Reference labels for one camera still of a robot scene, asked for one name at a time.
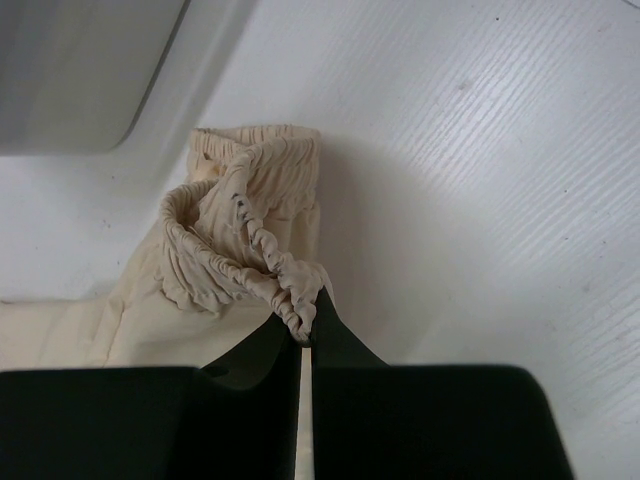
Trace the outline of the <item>beige trousers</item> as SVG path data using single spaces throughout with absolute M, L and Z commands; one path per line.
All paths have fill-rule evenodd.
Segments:
M 106 295 L 1 307 L 1 367 L 202 367 L 270 316 L 300 345 L 331 286 L 316 262 L 321 136 L 197 129 L 186 180 Z

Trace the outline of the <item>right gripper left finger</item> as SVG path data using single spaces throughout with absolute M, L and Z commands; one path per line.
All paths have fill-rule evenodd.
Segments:
M 283 378 L 284 385 L 300 381 L 301 347 L 282 320 L 272 314 L 227 353 L 201 370 L 232 390 L 250 390 Z

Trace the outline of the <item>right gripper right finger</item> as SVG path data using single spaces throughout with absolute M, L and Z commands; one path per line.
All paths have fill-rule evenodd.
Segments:
M 386 368 L 341 320 L 326 287 L 314 303 L 316 316 L 311 330 L 313 368 Z

